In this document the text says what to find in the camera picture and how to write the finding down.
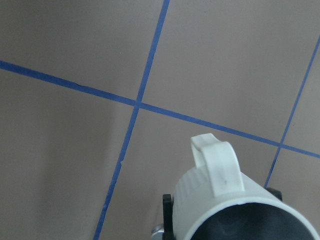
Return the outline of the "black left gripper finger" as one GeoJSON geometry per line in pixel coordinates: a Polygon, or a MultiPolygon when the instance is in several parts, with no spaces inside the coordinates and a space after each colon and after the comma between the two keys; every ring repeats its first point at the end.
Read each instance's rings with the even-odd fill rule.
{"type": "Polygon", "coordinates": [[[170,194],[162,196],[163,208],[163,240],[174,240],[173,231],[173,201],[170,194]]]}

